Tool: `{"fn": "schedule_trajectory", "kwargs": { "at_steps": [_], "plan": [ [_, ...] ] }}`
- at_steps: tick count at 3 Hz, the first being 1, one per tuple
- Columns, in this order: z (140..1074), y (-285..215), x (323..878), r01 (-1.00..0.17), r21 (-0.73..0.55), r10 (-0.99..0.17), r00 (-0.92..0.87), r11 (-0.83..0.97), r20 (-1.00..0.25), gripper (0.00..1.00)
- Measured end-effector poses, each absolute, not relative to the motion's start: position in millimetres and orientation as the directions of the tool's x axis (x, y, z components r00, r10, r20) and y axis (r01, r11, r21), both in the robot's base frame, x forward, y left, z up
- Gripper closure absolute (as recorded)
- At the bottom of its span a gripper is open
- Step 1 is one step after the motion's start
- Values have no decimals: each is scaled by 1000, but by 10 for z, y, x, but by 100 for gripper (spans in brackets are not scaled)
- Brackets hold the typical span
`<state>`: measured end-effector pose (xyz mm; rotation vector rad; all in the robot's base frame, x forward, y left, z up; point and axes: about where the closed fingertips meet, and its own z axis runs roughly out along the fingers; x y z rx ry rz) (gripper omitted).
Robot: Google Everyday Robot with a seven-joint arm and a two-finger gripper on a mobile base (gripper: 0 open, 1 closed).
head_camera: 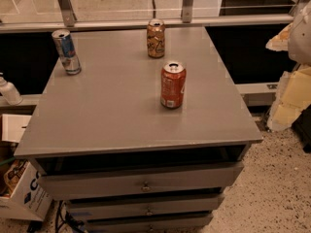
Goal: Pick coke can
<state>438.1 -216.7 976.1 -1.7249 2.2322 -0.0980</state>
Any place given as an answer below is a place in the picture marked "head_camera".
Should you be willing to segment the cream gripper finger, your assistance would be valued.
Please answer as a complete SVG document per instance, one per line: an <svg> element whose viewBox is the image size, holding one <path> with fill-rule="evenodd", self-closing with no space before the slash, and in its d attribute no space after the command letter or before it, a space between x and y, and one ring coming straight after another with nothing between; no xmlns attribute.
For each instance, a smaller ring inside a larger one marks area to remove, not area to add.
<svg viewBox="0 0 311 233"><path fill-rule="evenodd" d="M311 105L311 67L300 65L285 72L277 87L267 126L272 131L282 131L292 126L301 113Z"/></svg>
<svg viewBox="0 0 311 233"><path fill-rule="evenodd" d="M293 24L290 23L284 27L277 35L271 38L265 45L268 50L287 51L290 31Z"/></svg>

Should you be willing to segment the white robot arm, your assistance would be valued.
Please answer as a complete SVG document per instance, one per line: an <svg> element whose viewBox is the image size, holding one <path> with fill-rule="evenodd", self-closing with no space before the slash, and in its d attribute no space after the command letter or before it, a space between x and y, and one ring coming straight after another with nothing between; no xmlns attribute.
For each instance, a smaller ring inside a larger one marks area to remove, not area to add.
<svg viewBox="0 0 311 233"><path fill-rule="evenodd" d="M265 47L286 51L290 60L298 65L280 78L267 120L270 130L282 131L291 127L311 105L311 1Z"/></svg>

